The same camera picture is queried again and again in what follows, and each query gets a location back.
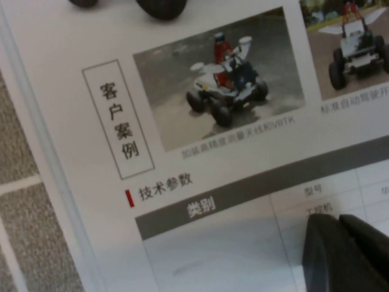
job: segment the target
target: tile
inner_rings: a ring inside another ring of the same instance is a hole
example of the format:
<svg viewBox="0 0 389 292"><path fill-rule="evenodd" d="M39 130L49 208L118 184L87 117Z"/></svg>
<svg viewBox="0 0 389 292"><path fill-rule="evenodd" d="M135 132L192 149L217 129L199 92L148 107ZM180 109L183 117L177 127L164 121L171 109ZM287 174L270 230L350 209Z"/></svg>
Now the tile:
<svg viewBox="0 0 389 292"><path fill-rule="evenodd" d="M84 291L43 184L1 196L0 216L29 291Z"/></svg>
<svg viewBox="0 0 389 292"><path fill-rule="evenodd" d="M5 261L4 254L0 249L0 291L1 292L18 292L13 281L13 277Z"/></svg>
<svg viewBox="0 0 389 292"><path fill-rule="evenodd" d="M38 173L0 73L0 184Z"/></svg>

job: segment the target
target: red bar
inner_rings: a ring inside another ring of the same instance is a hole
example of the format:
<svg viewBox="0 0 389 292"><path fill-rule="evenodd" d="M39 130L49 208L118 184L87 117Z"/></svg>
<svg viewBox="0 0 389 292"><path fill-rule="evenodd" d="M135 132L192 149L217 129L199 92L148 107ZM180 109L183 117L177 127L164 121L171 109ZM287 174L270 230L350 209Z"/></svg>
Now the red bar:
<svg viewBox="0 0 389 292"><path fill-rule="evenodd" d="M131 193L129 192L129 190L126 190L126 195L127 195L127 199L128 199L128 202L129 202L129 206L131 208L135 207L133 198L132 198Z"/></svg>

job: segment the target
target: robot vehicle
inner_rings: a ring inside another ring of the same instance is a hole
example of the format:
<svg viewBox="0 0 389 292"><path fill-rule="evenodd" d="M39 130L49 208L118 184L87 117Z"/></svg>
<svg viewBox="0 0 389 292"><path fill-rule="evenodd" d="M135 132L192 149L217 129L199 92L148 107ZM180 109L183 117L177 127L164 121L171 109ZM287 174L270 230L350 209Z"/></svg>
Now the robot vehicle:
<svg viewBox="0 0 389 292"><path fill-rule="evenodd" d="M196 63L190 69L201 74L187 92L187 101L197 113L210 106L211 114L221 127L232 124L232 111L243 108L251 101L264 102L267 85L246 61L252 44L252 37L239 40L239 46L232 49L223 33L215 35L215 62L205 65Z"/></svg>
<svg viewBox="0 0 389 292"><path fill-rule="evenodd" d="M349 14L354 14L356 20L349 22ZM379 64L383 64L385 72L389 73L389 45L385 45L382 36L374 36L369 30L355 2L345 4L342 40L333 57L329 78L336 90L346 87L346 74L358 74Z"/></svg>

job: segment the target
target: printed page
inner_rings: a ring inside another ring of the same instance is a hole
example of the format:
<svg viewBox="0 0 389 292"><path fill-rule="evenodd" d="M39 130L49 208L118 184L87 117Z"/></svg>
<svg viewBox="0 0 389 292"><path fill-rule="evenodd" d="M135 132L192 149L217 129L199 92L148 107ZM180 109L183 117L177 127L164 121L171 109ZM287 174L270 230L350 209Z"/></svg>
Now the printed page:
<svg viewBox="0 0 389 292"><path fill-rule="evenodd" d="M387 5L189 1L161 22L0 0L0 66L85 290L300 292L310 214L389 234Z"/></svg>

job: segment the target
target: wheel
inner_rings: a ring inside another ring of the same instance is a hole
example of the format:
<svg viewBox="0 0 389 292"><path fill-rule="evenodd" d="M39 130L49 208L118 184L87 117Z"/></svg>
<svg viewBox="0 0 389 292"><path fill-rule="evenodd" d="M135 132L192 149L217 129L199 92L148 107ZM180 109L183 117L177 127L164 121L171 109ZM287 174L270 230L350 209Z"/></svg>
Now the wheel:
<svg viewBox="0 0 389 292"><path fill-rule="evenodd" d="M340 90L346 86L346 78L335 62L332 62L329 65L328 71L329 79L331 80L331 84L334 89Z"/></svg>
<svg viewBox="0 0 389 292"><path fill-rule="evenodd" d="M264 102L266 100L266 96L269 93L269 89L267 88L267 84L260 78L256 79L256 88L254 89L254 100L257 102Z"/></svg>
<svg viewBox="0 0 389 292"><path fill-rule="evenodd" d="M389 74L389 44L384 47L384 55L382 56L384 59L384 70Z"/></svg>
<svg viewBox="0 0 389 292"><path fill-rule="evenodd" d="M385 41L382 35L377 35L374 37L374 43L376 44L376 50L379 56L382 58L385 52Z"/></svg>
<svg viewBox="0 0 389 292"><path fill-rule="evenodd" d="M227 128L231 126L232 114L226 105L220 100L216 101L211 108L211 114L215 119L216 123L220 127Z"/></svg>
<svg viewBox="0 0 389 292"><path fill-rule="evenodd" d="M334 61L338 65L339 69L343 71L345 69L345 59L341 48L338 48L333 53Z"/></svg>
<svg viewBox="0 0 389 292"><path fill-rule="evenodd" d="M98 3L98 0L69 0L69 1L81 8L90 8Z"/></svg>
<svg viewBox="0 0 389 292"><path fill-rule="evenodd" d="M161 20L177 18L185 6L187 0L136 0L149 15Z"/></svg>
<svg viewBox="0 0 389 292"><path fill-rule="evenodd" d="M205 110L204 99L202 99L197 94L187 92L187 102L189 103L192 110L196 113L202 113Z"/></svg>

